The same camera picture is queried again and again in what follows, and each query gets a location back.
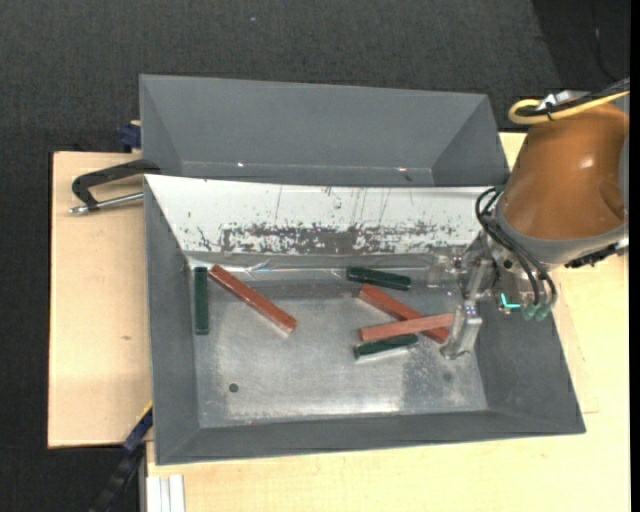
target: metal tray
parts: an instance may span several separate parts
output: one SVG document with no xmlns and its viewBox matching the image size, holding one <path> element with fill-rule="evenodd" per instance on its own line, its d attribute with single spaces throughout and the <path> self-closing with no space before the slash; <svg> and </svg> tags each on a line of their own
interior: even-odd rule
<svg viewBox="0 0 640 512">
<path fill-rule="evenodd" d="M 482 303 L 475 351 L 460 359 L 426 337 L 354 359 L 358 327 L 390 318 L 356 298 L 345 267 L 410 275 L 410 292 L 388 293 L 425 314 L 453 311 L 459 276 L 431 271 L 473 238 L 481 189 L 147 176 L 144 190 L 159 464 L 584 431 L 550 319 Z M 296 317 L 294 332 L 210 283 L 211 328 L 196 335 L 193 268 L 214 263 Z"/>
<path fill-rule="evenodd" d="M 508 174 L 483 94 L 141 75 L 140 105 L 144 158 L 173 176 L 412 187 Z"/>
</svg>

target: gray carpet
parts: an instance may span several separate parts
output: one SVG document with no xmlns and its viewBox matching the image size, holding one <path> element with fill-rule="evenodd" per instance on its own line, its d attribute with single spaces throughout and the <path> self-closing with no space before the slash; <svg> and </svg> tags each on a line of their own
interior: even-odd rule
<svg viewBox="0 0 640 512">
<path fill-rule="evenodd" d="M 47 164 L 56 148 L 122 151 L 139 73 L 481 92 L 509 130 L 519 97 L 603 86 L 603 63 L 628 75 L 630 0 L 595 3 L 599 53 L 576 1 L 1 2 L 0 508 L 86 510 L 118 462 L 45 449 Z"/>
</svg>

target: cable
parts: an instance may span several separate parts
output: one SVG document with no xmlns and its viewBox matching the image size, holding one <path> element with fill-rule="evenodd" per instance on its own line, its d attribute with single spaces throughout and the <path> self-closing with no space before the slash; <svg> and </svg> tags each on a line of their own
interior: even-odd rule
<svg viewBox="0 0 640 512">
<path fill-rule="evenodd" d="M 147 405 L 145 413 L 133 428 L 123 445 L 123 457 L 111 474 L 107 485 L 98 495 L 89 512 L 111 512 L 126 488 L 132 482 L 142 463 L 145 446 L 142 438 L 153 424 L 153 409 Z"/>
<path fill-rule="evenodd" d="M 605 89 L 585 94 L 579 98 L 557 105 L 547 104 L 538 110 L 540 100 L 524 99 L 514 103 L 509 109 L 509 119 L 517 124 L 539 124 L 574 116 L 604 103 L 626 96 L 631 92 L 631 77 L 615 82 Z"/>
<path fill-rule="evenodd" d="M 489 203 L 487 203 L 487 205 L 484 207 L 483 211 L 481 212 L 482 215 L 487 215 L 489 214 L 489 208 L 495 203 L 495 201 L 498 199 L 498 197 L 500 197 L 501 192 L 498 192 L 497 189 L 495 187 L 493 187 L 493 190 L 496 192 L 493 196 L 493 198 L 491 198 L 491 200 L 489 201 Z M 481 194 L 480 197 L 478 198 L 479 200 L 482 200 L 482 198 L 484 196 L 486 196 L 487 194 Z M 479 211 L 479 203 L 476 202 L 476 215 Z M 542 265 L 539 261 L 537 261 L 533 256 L 531 256 L 531 254 L 529 253 L 529 251 L 527 251 L 524 247 L 522 247 L 518 242 L 516 242 L 513 238 L 511 238 L 509 235 L 507 235 L 501 228 L 500 226 L 498 226 L 497 224 L 495 225 L 491 225 L 489 224 L 488 221 L 484 221 L 484 226 L 489 227 L 490 229 L 490 234 L 491 231 L 494 232 L 495 235 L 497 235 L 496 238 L 494 238 L 494 240 L 496 242 L 498 242 L 500 245 L 502 245 L 503 247 L 505 247 L 507 250 L 512 251 L 514 254 L 516 254 L 517 256 L 522 256 L 524 257 L 526 260 L 528 260 L 529 262 L 531 262 L 531 264 L 536 268 L 536 270 L 539 272 L 540 274 L 540 278 L 547 281 L 549 283 L 549 288 L 551 289 L 551 294 L 552 296 L 556 296 L 557 295 L 557 290 L 555 287 L 555 284 L 553 282 L 553 280 L 551 279 L 551 276 L 549 275 L 549 273 L 547 272 L 547 270 L 544 268 L 544 265 Z"/>
<path fill-rule="evenodd" d="M 616 78 L 609 72 L 607 67 L 604 65 L 604 61 L 602 59 L 602 47 L 600 46 L 600 27 L 597 23 L 596 16 L 596 4 L 594 0 L 591 0 L 591 30 L 593 31 L 593 53 L 595 54 L 596 63 L 600 68 L 600 71 L 612 82 L 616 81 Z"/>
</svg>

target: red block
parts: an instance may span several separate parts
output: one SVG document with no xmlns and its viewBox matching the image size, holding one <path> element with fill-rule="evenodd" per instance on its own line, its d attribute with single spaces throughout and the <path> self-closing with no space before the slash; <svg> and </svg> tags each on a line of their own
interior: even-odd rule
<svg viewBox="0 0 640 512">
<path fill-rule="evenodd" d="M 213 268 L 209 270 L 209 276 L 262 316 L 271 320 L 287 334 L 291 333 L 298 324 L 295 318 L 282 311 L 273 302 L 269 301 L 265 296 L 260 295 L 250 286 L 244 284 L 240 279 L 233 277 L 220 265 L 214 265 Z"/>
<path fill-rule="evenodd" d="M 363 327 L 360 329 L 360 339 L 362 341 L 373 341 L 400 334 L 414 334 L 422 331 L 429 331 L 437 327 L 446 327 L 453 323 L 453 313 L 444 315 L 423 316 L 412 320 L 392 322 L 390 324 L 374 325 L 373 327 Z"/>
<path fill-rule="evenodd" d="M 397 301 L 382 290 L 369 284 L 362 285 L 358 298 L 398 320 L 415 320 L 416 318 L 422 318 L 424 316 L 422 313 Z M 436 327 L 422 331 L 421 334 L 424 334 L 437 343 L 444 343 L 449 337 L 449 329 L 446 327 Z"/>
</svg>

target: green block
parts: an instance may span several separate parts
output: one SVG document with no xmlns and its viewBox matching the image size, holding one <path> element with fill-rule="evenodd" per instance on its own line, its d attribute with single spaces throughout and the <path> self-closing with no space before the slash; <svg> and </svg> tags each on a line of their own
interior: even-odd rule
<svg viewBox="0 0 640 512">
<path fill-rule="evenodd" d="M 370 356 L 373 354 L 379 354 L 380 352 L 386 352 L 387 350 L 393 350 L 396 348 L 403 348 L 413 345 L 418 342 L 418 336 L 415 334 L 401 334 L 400 336 L 392 336 L 391 338 L 384 338 L 376 341 L 369 341 L 353 347 L 353 355 L 356 359 L 363 356 Z"/>
<path fill-rule="evenodd" d="M 529 304 L 522 310 L 522 318 L 525 320 L 531 320 L 535 316 L 537 310 L 538 306 Z"/>
<path fill-rule="evenodd" d="M 209 293 L 207 291 L 208 269 L 196 267 L 193 269 L 193 300 L 195 309 L 196 334 L 209 334 Z"/>
<path fill-rule="evenodd" d="M 365 267 L 347 267 L 347 279 L 358 283 L 382 286 L 383 288 L 393 288 L 394 290 L 407 291 L 411 288 L 410 277 L 380 270 L 370 270 Z"/>
<path fill-rule="evenodd" d="M 547 315 L 550 312 L 551 312 L 551 306 L 548 304 L 545 304 L 544 306 L 540 306 L 540 308 L 538 308 L 535 314 L 535 318 L 538 322 L 541 322 L 547 317 Z"/>
</svg>

